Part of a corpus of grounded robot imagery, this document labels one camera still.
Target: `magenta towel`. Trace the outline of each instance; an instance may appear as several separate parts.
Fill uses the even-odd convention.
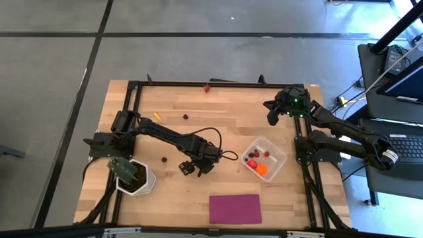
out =
[[[262,223],[258,194],[210,196],[210,223]]]

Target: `transparent plastic bin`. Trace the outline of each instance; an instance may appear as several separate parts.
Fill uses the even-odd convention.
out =
[[[260,156],[250,158],[249,153],[254,153],[255,149],[257,149]],[[266,151],[269,152],[268,157],[264,156],[264,152]],[[255,169],[251,168],[247,164],[248,161],[245,161],[246,158],[248,159],[248,161],[254,159],[257,162],[257,165],[265,164],[267,166],[267,173],[265,175],[258,174]],[[266,139],[264,136],[259,136],[251,143],[248,149],[244,152],[244,155],[241,158],[241,163],[243,163],[249,170],[251,170],[251,172],[260,177],[262,180],[270,182],[279,172],[282,166],[284,166],[286,159],[287,155],[284,150],[274,145],[270,140]]]

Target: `white pot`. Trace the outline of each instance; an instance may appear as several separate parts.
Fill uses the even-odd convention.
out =
[[[125,188],[122,188],[119,185],[120,179],[117,178],[116,179],[116,188],[121,190],[122,192],[124,192],[126,194],[131,195],[131,196],[137,196],[137,195],[141,195],[141,194],[149,194],[153,190],[154,184],[156,183],[156,176],[153,174],[153,171],[151,171],[151,169],[145,163],[141,163],[139,161],[136,161],[135,159],[131,159],[130,162],[138,163],[138,164],[145,167],[146,174],[147,174],[147,180],[145,181],[145,184],[143,186],[141,186],[141,188],[138,188],[136,191],[128,192],[127,190],[125,190]]]

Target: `red berry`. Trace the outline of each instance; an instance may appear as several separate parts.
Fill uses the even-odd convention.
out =
[[[254,159],[248,161],[247,164],[253,169],[257,168],[257,162]]]

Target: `orange ball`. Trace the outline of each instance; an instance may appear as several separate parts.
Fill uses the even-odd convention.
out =
[[[267,173],[267,166],[263,164],[257,165],[256,171],[259,175],[264,176]]]

